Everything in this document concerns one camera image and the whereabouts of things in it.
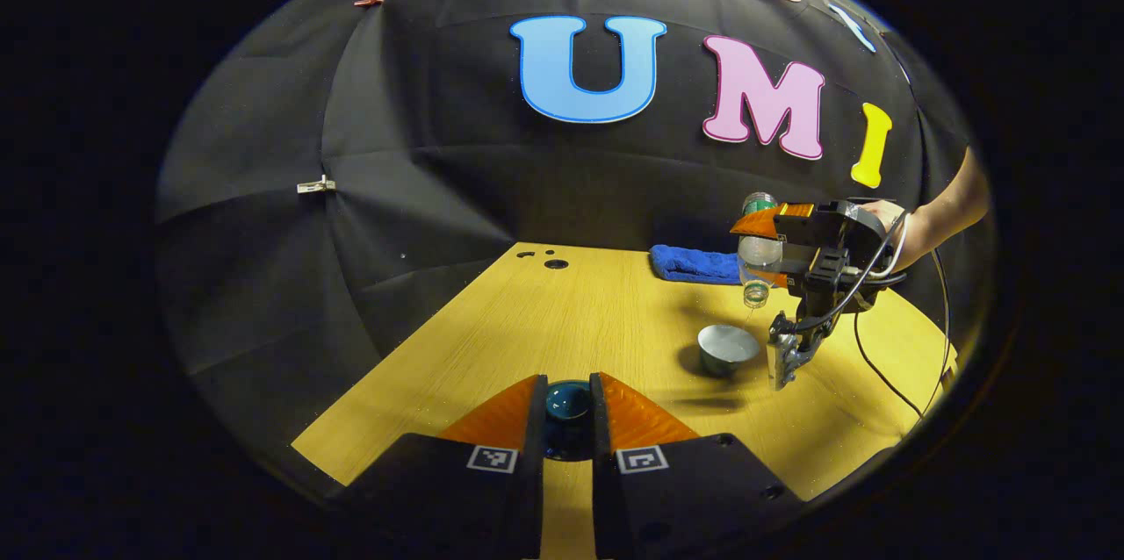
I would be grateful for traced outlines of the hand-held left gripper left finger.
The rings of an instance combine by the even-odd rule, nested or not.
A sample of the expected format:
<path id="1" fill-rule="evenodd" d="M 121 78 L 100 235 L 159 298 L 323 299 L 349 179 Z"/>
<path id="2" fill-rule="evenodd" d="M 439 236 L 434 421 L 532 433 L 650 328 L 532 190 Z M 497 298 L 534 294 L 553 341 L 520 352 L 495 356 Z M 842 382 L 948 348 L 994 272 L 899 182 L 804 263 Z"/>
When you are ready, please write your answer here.
<path id="1" fill-rule="evenodd" d="M 335 497 L 365 559 L 537 559 L 547 379 L 525 377 L 438 435 L 405 433 Z"/>

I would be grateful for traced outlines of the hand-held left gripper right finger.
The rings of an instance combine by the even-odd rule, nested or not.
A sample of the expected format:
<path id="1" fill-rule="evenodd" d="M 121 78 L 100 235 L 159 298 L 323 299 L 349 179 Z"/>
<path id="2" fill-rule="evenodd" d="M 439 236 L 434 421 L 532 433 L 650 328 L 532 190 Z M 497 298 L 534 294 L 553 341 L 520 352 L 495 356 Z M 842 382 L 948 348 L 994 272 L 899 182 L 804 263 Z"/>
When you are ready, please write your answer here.
<path id="1" fill-rule="evenodd" d="M 599 559 L 755 559 L 804 502 L 737 436 L 703 435 L 618 377 L 595 372 Z"/>

